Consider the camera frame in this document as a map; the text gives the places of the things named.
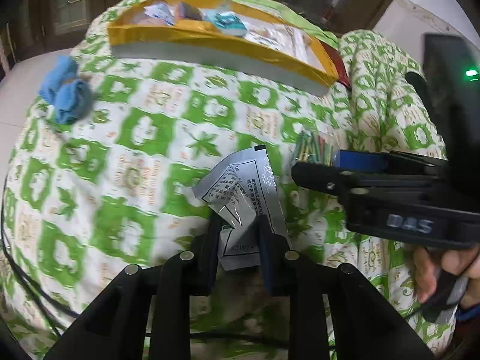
yellow tape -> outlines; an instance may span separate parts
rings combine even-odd
[[[213,29],[204,25],[205,22],[197,22],[195,24],[186,24],[186,21],[179,20],[178,26],[155,26],[155,25],[135,25],[131,23],[131,19],[140,12],[143,7],[152,5],[155,2],[165,1],[172,5],[179,1],[186,2],[197,8],[215,9],[224,0],[146,0],[140,4],[134,5],[132,8],[124,12],[118,19],[108,26],[110,44],[112,46],[136,42],[171,42],[178,44],[189,44],[198,47],[206,47],[241,56],[258,59],[286,70],[295,72],[310,80],[329,87],[338,80],[337,69],[333,61],[330,59],[322,44],[315,37],[311,39],[311,50],[325,68],[326,72],[322,72],[315,67],[310,66],[296,58],[293,58],[283,52],[279,52],[268,47],[249,42],[242,38],[224,35],[220,32],[213,32]],[[266,21],[268,23],[281,23],[291,25],[286,21],[262,12],[258,9],[248,7],[243,4],[230,2],[232,11],[239,15],[253,17]]]

open storage box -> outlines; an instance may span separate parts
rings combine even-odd
[[[324,95],[339,79],[335,63],[322,43],[303,31],[307,62],[262,44],[225,35],[208,21],[179,20],[173,26],[132,24],[135,17],[145,12],[144,7],[160,2],[169,6],[184,2],[207,12],[217,9],[225,0],[146,0],[136,4],[108,27],[112,56],[218,66],[279,81],[317,96]],[[289,27],[288,31],[298,32],[295,26],[279,17],[247,5],[227,3],[242,22],[256,26],[279,25],[279,28]]]

human hand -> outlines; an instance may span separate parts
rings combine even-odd
[[[424,247],[417,247],[413,252],[413,261],[417,270],[415,280],[417,282],[417,297],[420,303],[424,303],[437,290],[435,270],[438,266],[453,275],[459,275],[469,264],[474,261],[480,250],[480,246],[474,246],[468,250],[448,250],[438,261],[434,254],[430,254]],[[475,261],[466,271],[469,276],[469,284],[460,302],[464,309],[468,309],[480,303],[480,258]]]

white floor tile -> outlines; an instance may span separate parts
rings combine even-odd
[[[26,112],[38,89],[60,55],[70,54],[70,49],[38,55],[16,64],[11,73],[0,82],[0,123],[23,126]]]
[[[0,123],[0,191],[3,190],[3,181],[7,175],[8,160],[22,127]]]

green and white checkered fabric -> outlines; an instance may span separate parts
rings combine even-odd
[[[414,310],[411,248],[349,232],[337,200],[297,187],[289,165],[303,128],[330,131],[343,149],[444,157],[441,137],[403,78],[421,74],[418,64],[376,33],[351,32],[339,47],[351,93],[335,84],[318,98],[217,67],[112,58],[106,25],[139,1],[124,0],[95,19],[71,53],[94,91],[87,118],[57,125],[40,98],[29,110],[5,191],[5,230],[18,264],[80,313],[127,264],[155,266],[188,249],[209,216],[191,187],[223,157],[264,143],[294,247],[328,266],[354,264],[402,315]],[[218,276],[210,298],[192,299],[192,330],[287,337],[286,300],[269,298],[256,271]],[[0,285],[3,317],[42,358],[55,337],[3,255]],[[64,327],[72,323],[46,306]],[[418,315],[410,323],[433,351],[446,347],[455,325]],[[286,359],[285,351],[221,340],[195,341],[192,353]]]

